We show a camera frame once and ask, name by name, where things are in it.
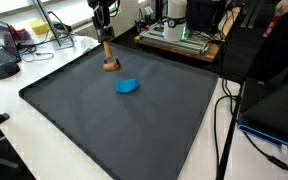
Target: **white table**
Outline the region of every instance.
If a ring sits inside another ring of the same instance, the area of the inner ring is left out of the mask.
[[[88,47],[87,44],[91,44],[91,47],[97,45],[93,39],[86,38],[88,40],[81,43],[83,38],[76,38],[77,47],[56,51],[55,57],[49,61],[20,62],[21,71],[18,74],[0,81],[0,113],[6,112],[11,116],[0,125],[0,129],[37,180],[111,179],[59,129],[18,95],[23,87],[81,55]],[[38,48],[38,51],[49,52],[51,49],[44,47]],[[238,84],[229,82],[228,86],[233,94],[238,93]],[[220,79],[179,179],[215,179],[213,112],[217,99],[223,95]],[[231,122],[228,99],[219,103],[217,112],[218,142],[222,152]]]
[[[286,162],[281,150],[272,144],[249,136],[253,142],[265,153],[274,155]],[[235,128],[231,151],[227,163],[225,180],[254,180],[274,179],[288,180],[288,172],[269,162],[252,144],[245,135]]]

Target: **mouse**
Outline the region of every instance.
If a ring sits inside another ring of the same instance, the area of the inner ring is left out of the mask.
[[[18,73],[20,67],[14,62],[7,62],[0,65],[0,80],[6,79]]]

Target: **white wall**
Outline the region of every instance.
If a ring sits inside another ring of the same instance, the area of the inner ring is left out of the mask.
[[[150,5],[150,0],[138,0],[138,7],[145,8]]]
[[[114,28],[115,37],[135,26],[138,21],[138,1],[121,0],[120,11],[116,17],[111,18],[111,26]],[[86,35],[97,39],[93,25],[83,26],[76,30],[81,35]]]

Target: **floor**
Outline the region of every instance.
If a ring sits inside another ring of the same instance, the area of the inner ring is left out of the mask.
[[[154,51],[138,46],[134,42],[134,37],[137,36],[136,29],[130,29],[121,36],[115,38],[112,42],[117,43],[132,49],[144,51],[147,53],[156,54],[167,59],[179,61],[184,64],[203,68],[213,72],[222,72],[225,74],[234,73],[239,76],[244,76],[250,67],[254,56],[256,55],[261,43],[263,42],[262,34],[268,25],[275,5],[273,1],[267,0],[259,14],[255,23],[254,29],[240,28],[243,16],[239,17],[237,24],[233,27],[232,33],[229,36],[227,51],[221,66],[221,61],[217,60],[215,63],[206,63],[195,59],[189,59],[183,56],[170,55],[166,52]],[[230,76],[230,80],[239,82],[239,76]],[[16,154],[8,141],[0,143],[0,157],[17,162],[20,165],[18,169],[12,169],[0,165],[0,180],[34,180],[35,178],[27,169],[20,157]]]

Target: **electronic equipment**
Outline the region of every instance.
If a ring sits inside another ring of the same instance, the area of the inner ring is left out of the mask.
[[[185,12],[187,0],[169,0],[168,13],[164,23],[164,38],[168,41],[180,41],[185,30]]]
[[[98,42],[104,46],[105,57],[103,70],[107,72],[119,71],[122,68],[116,56],[113,56],[109,41],[115,37],[113,26],[110,26],[110,9],[109,7],[114,4],[116,0],[87,0],[88,6],[94,10],[92,22],[96,30]],[[120,0],[117,0],[117,15]]]
[[[217,33],[225,6],[226,0],[187,0],[186,23],[188,30]]]
[[[264,99],[278,88],[278,85],[259,81],[253,78],[246,78],[241,90],[243,101],[239,106],[239,113],[245,113],[249,108]]]
[[[61,34],[57,31],[57,29],[54,27],[54,23],[51,20],[51,18],[49,17],[49,11],[46,10],[44,4],[42,3],[41,0],[33,0],[33,3],[35,4],[38,12],[40,13],[41,17],[43,18],[43,20],[45,22],[48,23],[50,30],[53,33],[54,38],[56,39],[58,44],[52,44],[54,47],[54,50],[60,50],[60,49],[64,49],[64,48],[69,48],[69,47],[73,47],[74,46],[74,41],[71,37],[71,35],[69,34],[68,29],[66,28],[66,26],[64,25],[64,23],[61,22],[60,19],[58,19],[60,21],[61,24],[63,24],[63,28],[66,31],[66,34]]]
[[[9,25],[2,21],[0,21],[0,44],[0,65],[8,62],[17,63],[21,60]]]
[[[238,129],[288,147],[288,82],[239,115]]]
[[[20,67],[14,62],[7,62],[0,65],[0,80],[9,78],[20,71]]]

